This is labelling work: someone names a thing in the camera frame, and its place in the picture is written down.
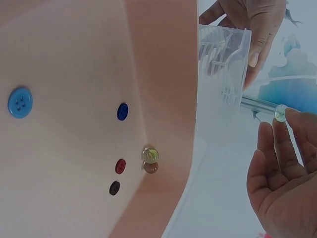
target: hand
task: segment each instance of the hand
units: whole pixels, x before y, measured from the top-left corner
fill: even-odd
[[[219,26],[252,31],[244,89],[256,79],[261,70],[285,11],[286,0],[217,0],[199,17],[199,24],[209,25],[226,14]]]
[[[317,237],[317,116],[286,110],[304,167],[285,123],[261,123],[247,191],[265,231],[273,238]]]

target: button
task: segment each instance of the button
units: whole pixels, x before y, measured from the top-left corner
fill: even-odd
[[[125,160],[119,159],[117,164],[115,165],[115,172],[119,175],[122,174],[125,169],[125,165],[126,165]]]
[[[145,146],[142,152],[142,160],[149,164],[154,164],[159,160],[159,153],[154,147]]]
[[[15,89],[8,100],[8,109],[12,116],[15,118],[26,117],[33,106],[33,97],[27,88]]]
[[[159,164],[157,162],[155,162],[154,164],[149,164],[144,161],[142,167],[148,174],[154,174],[158,171]]]
[[[287,108],[287,106],[285,106],[285,105],[278,105],[275,108],[274,117],[277,121],[286,122],[286,117],[285,117],[285,109],[286,108]]]
[[[129,107],[126,103],[121,103],[118,108],[117,117],[119,120],[125,120],[129,113]]]
[[[115,196],[119,192],[119,189],[120,189],[120,183],[118,181],[114,181],[110,186],[109,193],[112,196]]]

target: blue painting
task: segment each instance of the blue painting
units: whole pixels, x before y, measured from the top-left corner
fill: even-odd
[[[292,34],[284,44],[285,66],[273,66],[268,73],[271,82],[260,87],[258,98],[285,104],[302,112],[317,113],[317,67]]]
[[[311,20],[316,16],[314,11],[307,11],[317,2],[304,2],[305,8],[301,1],[287,5],[269,57],[244,95],[317,114],[317,34]]]

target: red button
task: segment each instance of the red button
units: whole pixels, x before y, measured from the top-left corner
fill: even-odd
[[[117,164],[115,165],[115,172],[119,175],[122,174],[125,169],[125,165],[126,165],[125,160],[119,159]]]

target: blue button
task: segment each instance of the blue button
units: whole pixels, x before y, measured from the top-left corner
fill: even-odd
[[[118,108],[117,117],[119,120],[125,120],[129,113],[129,107],[126,103],[121,103]]]
[[[15,118],[26,117],[33,105],[33,97],[27,88],[17,88],[15,89],[8,100],[8,109],[12,116]]]

